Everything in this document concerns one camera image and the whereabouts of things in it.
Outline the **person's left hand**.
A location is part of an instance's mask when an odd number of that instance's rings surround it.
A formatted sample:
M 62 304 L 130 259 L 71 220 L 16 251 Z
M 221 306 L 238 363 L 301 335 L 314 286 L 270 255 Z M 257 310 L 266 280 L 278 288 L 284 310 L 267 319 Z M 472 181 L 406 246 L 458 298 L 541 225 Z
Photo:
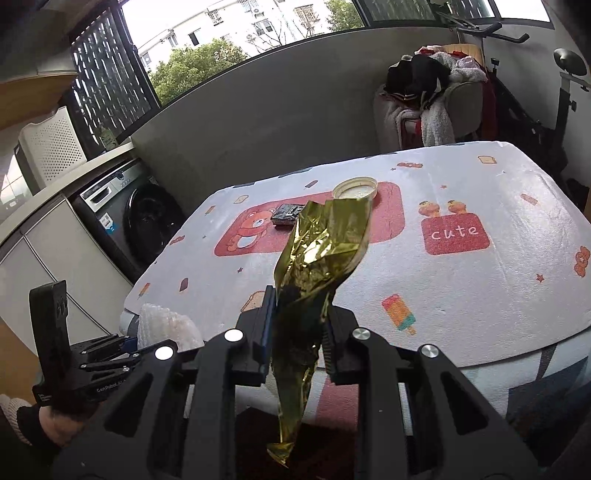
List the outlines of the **person's left hand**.
M 59 447 L 65 447 L 84 430 L 97 409 L 98 404 L 90 404 L 84 412 L 68 415 L 51 406 L 42 406 L 38 412 L 38 419 L 47 438 Z

